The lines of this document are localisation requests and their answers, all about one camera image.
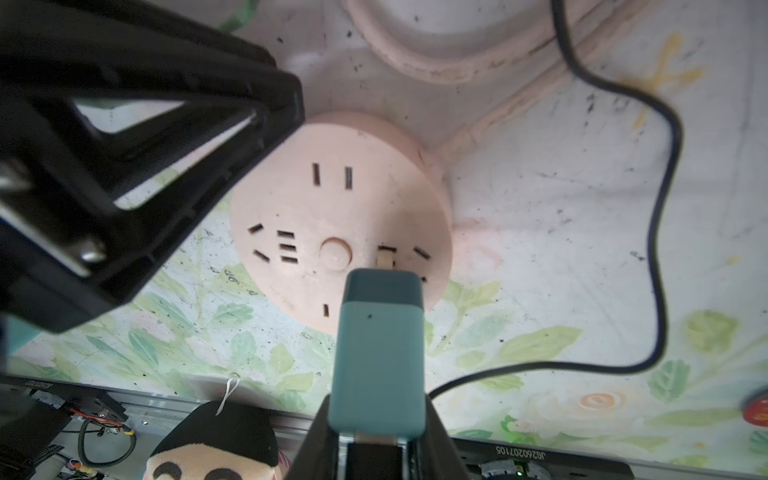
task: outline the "doll eye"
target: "doll eye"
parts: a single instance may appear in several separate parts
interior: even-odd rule
[[[217,468],[205,475],[205,480],[243,480],[240,474],[228,468]]]
[[[180,480],[181,468],[173,462],[165,462],[154,470],[152,478],[157,480],[160,475],[170,475],[173,480]]]

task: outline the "red wire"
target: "red wire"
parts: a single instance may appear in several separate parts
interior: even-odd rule
[[[111,423],[111,424],[116,425],[116,426],[120,426],[120,427],[123,426],[123,424],[121,422],[118,422],[117,420],[107,420],[107,419],[103,419],[101,417],[94,417],[94,416],[89,415],[87,413],[83,413],[80,410],[75,410],[75,409],[70,409],[70,410],[72,411],[72,413],[75,413],[75,414],[77,414],[77,415],[79,415],[81,417],[85,417],[86,419],[95,420],[99,425],[104,425],[105,423]]]

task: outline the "doll face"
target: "doll face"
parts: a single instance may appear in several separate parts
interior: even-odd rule
[[[147,460],[144,480],[270,480],[274,467],[200,443]]]

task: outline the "printed serial number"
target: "printed serial number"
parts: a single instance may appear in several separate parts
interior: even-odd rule
[[[537,452],[535,450],[514,449],[512,447],[502,447],[502,446],[496,447],[496,453],[500,455],[509,455],[511,457],[518,457],[518,458],[533,458],[535,460],[544,460],[547,455],[544,452]]]

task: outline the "power cord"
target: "power cord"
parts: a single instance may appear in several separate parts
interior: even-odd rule
[[[103,419],[101,417],[97,417],[97,416],[89,415],[87,413],[83,413],[83,412],[81,412],[80,410],[77,410],[77,409],[69,409],[69,410],[70,410],[70,412],[74,413],[75,415],[79,415],[79,416],[81,416],[84,419],[94,420],[94,423],[96,425],[101,426],[101,427],[107,427],[107,428],[110,428],[110,429],[116,429],[116,428],[121,428],[123,426],[123,422],[118,422],[117,420]]]
[[[134,449],[136,448],[136,434],[134,430],[129,429],[127,426],[121,424],[120,429],[123,430],[123,433],[128,435],[131,438],[131,445],[128,447],[128,451],[123,454],[120,458],[116,458],[115,460],[112,460],[111,462],[93,462],[92,460],[88,459],[88,457],[85,454],[85,434],[88,432],[88,426],[91,423],[95,423],[97,425],[100,425],[99,422],[84,417],[83,418],[83,424],[80,426],[80,432],[78,434],[78,456],[80,457],[80,461],[83,463],[83,465],[87,467],[92,468],[106,468],[111,467],[114,465],[117,465],[118,463],[124,461],[126,458],[131,456],[131,453],[134,452]]]
[[[653,287],[653,295],[656,303],[657,333],[656,344],[653,351],[643,361],[633,365],[609,366],[595,365],[592,363],[577,362],[530,362],[520,363],[518,365],[502,366],[495,369],[482,370],[471,373],[466,376],[451,380],[444,385],[437,387],[429,393],[430,399],[435,399],[441,394],[448,392],[458,386],[466,383],[477,382],[495,376],[509,375],[511,373],[527,372],[531,370],[571,370],[575,372],[602,373],[605,375],[632,375],[644,372],[653,368],[664,356],[664,350],[667,348],[667,299],[664,294],[664,283],[661,278],[661,271],[658,258],[658,237],[661,215],[664,212],[664,205],[669,197],[672,180],[674,179],[677,164],[680,160],[680,151],[683,148],[683,124],[677,116],[677,112],[661,99],[654,97],[642,90],[617,84],[613,81],[600,78],[592,74],[576,58],[573,44],[571,43],[571,34],[568,30],[568,23],[565,20],[565,7],[563,0],[551,0],[552,21],[554,22],[555,37],[558,40],[558,47],[563,55],[563,60],[573,74],[582,81],[625,97],[639,100],[649,107],[653,108],[658,114],[664,117],[664,120],[670,126],[671,146],[670,156],[667,161],[667,167],[656,195],[654,208],[651,211],[650,222],[646,238],[648,272],[650,274],[650,283]]]

